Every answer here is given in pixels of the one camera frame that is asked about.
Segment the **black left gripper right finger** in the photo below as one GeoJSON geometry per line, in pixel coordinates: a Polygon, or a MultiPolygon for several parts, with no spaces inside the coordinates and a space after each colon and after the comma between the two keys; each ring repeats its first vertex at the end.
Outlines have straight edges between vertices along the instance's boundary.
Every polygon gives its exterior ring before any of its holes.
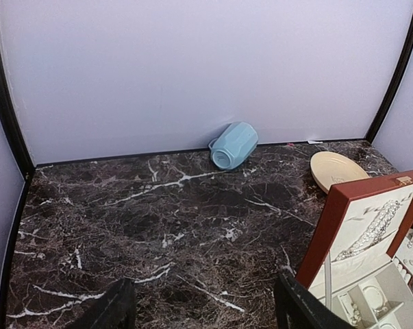
{"type": "Polygon", "coordinates": [[[273,295],[278,328],[350,328],[289,272],[278,275],[273,295]]]}

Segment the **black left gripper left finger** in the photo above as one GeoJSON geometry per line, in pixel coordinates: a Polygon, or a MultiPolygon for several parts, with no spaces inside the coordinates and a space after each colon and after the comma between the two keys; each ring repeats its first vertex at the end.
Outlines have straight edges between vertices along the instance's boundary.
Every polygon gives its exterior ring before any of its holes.
{"type": "Polygon", "coordinates": [[[135,328],[136,292],[134,281],[116,281],[83,315],[67,328],[135,328]]]}

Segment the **red wooden jewelry box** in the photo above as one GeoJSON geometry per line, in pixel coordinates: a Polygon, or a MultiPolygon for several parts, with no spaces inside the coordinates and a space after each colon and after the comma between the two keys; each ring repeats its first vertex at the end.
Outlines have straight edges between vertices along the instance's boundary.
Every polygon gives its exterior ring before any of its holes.
{"type": "Polygon", "coordinates": [[[413,294],[392,262],[413,224],[413,170],[334,184],[297,281],[350,328],[413,328],[413,294]],[[376,286],[388,311],[376,316],[363,288],[376,286]],[[350,322],[351,303],[362,316],[350,322]]]}

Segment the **red earring tray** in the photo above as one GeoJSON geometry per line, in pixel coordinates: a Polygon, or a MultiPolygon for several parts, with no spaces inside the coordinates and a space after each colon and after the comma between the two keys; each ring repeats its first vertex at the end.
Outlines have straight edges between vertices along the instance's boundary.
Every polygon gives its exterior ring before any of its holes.
{"type": "Polygon", "coordinates": [[[395,264],[405,282],[409,283],[413,278],[413,229],[409,229],[396,251],[392,262],[395,264]]]}

